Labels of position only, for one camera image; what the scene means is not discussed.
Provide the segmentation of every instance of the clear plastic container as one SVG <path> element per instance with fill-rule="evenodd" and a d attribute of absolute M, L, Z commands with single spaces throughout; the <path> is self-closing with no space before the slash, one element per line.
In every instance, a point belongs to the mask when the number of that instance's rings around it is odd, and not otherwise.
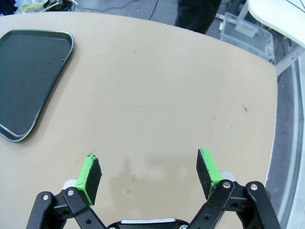
<path fill-rule="evenodd" d="M 233 14 L 224 14 L 220 40 L 274 62 L 272 34 L 246 20 L 237 20 Z"/>

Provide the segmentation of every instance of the label on container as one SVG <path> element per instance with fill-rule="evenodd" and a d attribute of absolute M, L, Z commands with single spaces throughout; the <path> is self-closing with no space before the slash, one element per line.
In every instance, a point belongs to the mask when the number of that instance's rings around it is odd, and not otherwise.
<path fill-rule="evenodd" d="M 237 22 L 235 30 L 251 38 L 258 32 L 258 28 L 242 20 Z"/>

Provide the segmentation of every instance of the table leg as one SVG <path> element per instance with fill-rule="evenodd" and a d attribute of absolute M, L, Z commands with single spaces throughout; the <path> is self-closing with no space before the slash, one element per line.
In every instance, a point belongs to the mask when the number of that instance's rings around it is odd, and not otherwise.
<path fill-rule="evenodd" d="M 279 63 L 275 65 L 277 75 L 286 70 L 297 58 L 305 52 L 300 45 L 295 46 Z"/>
<path fill-rule="evenodd" d="M 244 6 L 242 8 L 242 10 L 240 11 L 239 15 L 238 15 L 238 19 L 244 19 L 245 16 L 248 13 L 248 3 L 247 1 L 244 3 Z"/>

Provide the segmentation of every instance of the dark green tray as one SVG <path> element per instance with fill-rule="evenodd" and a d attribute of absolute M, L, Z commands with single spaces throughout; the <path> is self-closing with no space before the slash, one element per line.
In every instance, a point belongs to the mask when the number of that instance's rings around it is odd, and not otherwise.
<path fill-rule="evenodd" d="M 67 32 L 13 30 L 0 39 L 0 135 L 24 139 L 74 47 Z"/>

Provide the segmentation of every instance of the plastic tray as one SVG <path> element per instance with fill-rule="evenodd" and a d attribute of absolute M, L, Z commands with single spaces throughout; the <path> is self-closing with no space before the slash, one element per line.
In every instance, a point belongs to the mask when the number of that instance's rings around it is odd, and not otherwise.
<path fill-rule="evenodd" d="M 238 19 L 233 14 L 224 14 L 220 40 L 274 62 L 272 34 L 246 20 Z"/>
<path fill-rule="evenodd" d="M 74 47 L 67 32 L 14 30 L 0 39 L 0 135 L 24 139 Z"/>

